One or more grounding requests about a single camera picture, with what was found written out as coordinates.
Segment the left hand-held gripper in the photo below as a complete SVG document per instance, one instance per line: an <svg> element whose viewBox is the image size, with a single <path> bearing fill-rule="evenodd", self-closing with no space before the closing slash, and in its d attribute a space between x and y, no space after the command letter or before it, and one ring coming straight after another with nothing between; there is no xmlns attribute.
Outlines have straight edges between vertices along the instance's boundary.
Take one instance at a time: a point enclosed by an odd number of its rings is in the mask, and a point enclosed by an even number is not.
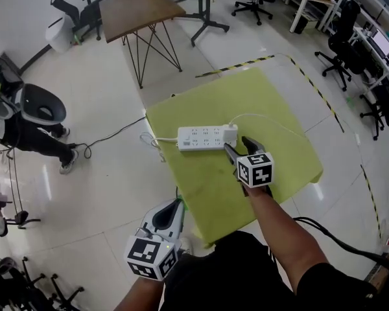
<svg viewBox="0 0 389 311"><path fill-rule="evenodd" d="M128 238L124 260L132 273L163 281L178 261L185 206L176 198L149 210Z"/></svg>

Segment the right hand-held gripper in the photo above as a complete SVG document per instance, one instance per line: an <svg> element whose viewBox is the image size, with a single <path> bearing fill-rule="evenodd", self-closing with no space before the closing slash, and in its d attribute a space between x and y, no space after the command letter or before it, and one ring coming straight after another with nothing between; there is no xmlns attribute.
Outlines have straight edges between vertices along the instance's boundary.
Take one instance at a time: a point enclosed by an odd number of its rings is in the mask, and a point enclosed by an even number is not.
<svg viewBox="0 0 389 311"><path fill-rule="evenodd" d="M240 156L230 144L224 143L224 150L231 163L236 166L237 179L250 189L262 188L274 180L274 159L264 146L251 137L242 136L247 155Z"/></svg>

